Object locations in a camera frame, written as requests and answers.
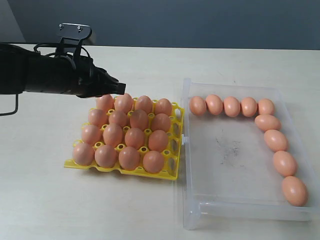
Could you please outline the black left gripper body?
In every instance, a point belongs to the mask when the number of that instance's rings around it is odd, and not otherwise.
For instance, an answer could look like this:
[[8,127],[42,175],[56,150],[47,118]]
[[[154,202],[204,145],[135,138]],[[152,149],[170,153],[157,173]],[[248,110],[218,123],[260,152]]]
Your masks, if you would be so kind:
[[25,92],[74,95],[79,98],[108,94],[108,85],[119,82],[83,56],[77,62],[64,57],[39,56],[28,59]]

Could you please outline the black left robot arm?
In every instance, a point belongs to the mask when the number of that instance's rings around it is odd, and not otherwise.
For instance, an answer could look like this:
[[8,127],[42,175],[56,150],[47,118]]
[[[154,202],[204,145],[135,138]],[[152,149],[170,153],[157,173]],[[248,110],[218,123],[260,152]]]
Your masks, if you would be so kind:
[[94,65],[90,56],[57,51],[42,55],[13,44],[0,45],[0,93],[74,95],[79,98],[123,95],[126,84]]

